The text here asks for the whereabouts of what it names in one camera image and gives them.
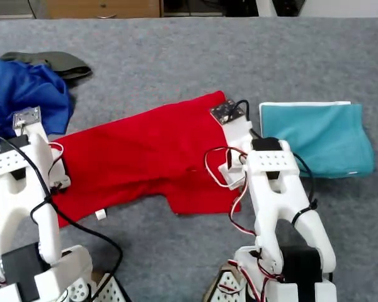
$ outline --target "gray cloth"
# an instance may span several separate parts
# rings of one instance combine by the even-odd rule
[[[91,68],[84,61],[66,52],[7,52],[0,56],[0,59],[21,61],[31,65],[44,64],[65,80],[80,79],[92,73]]]
[[[316,196],[337,256],[338,301],[378,302],[378,19],[0,22],[0,53],[52,49],[73,53],[94,69],[95,76],[74,90],[81,101],[69,133],[218,89],[249,99],[256,128],[257,105],[264,101],[363,104],[375,173],[318,181]],[[252,227],[249,196],[243,204],[237,219]],[[134,301],[200,301],[220,265],[253,243],[227,215],[176,216],[162,196],[82,223],[120,243],[125,257],[117,277]],[[95,268],[112,268],[116,253],[108,244],[71,227],[61,235],[65,247],[89,248]],[[299,241],[288,223],[279,224],[278,237]],[[36,239],[27,219],[14,246]]]

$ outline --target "teal towel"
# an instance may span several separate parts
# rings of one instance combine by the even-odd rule
[[[263,137],[288,141],[316,177],[365,176],[373,172],[374,151],[362,126],[362,106],[314,105],[261,104]]]

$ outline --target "wooden drawer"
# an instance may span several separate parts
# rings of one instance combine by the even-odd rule
[[[49,15],[57,18],[157,18],[159,0],[47,0]]]

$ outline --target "dark gray fabric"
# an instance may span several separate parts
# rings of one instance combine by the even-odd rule
[[[316,195],[337,256],[338,301],[378,302],[378,19],[0,22],[0,55],[15,50],[69,52],[93,67],[94,77],[74,90],[69,133],[218,89],[249,99],[256,126],[262,101],[363,104],[375,173],[318,181]],[[247,227],[254,222],[249,203],[237,215]],[[121,244],[117,277],[134,301],[200,301],[220,265],[253,243],[226,215],[175,216],[161,196],[108,214],[82,223]],[[294,237],[288,224],[278,233],[283,243]],[[69,227],[61,235],[65,247],[87,246],[97,269],[112,267],[116,254],[106,243]],[[28,220],[14,246],[36,238]]]
[[[65,80],[80,79],[92,73],[91,68],[84,61],[66,52],[7,52],[0,56],[0,59],[21,61],[31,65],[45,64]]]

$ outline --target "blue cloth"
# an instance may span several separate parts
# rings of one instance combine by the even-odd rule
[[[13,113],[36,106],[47,134],[65,134],[73,112],[65,82],[45,65],[0,60],[0,135],[15,136]]]
[[[261,105],[260,111],[263,136],[288,141],[316,177],[364,176],[374,171],[361,105]]]

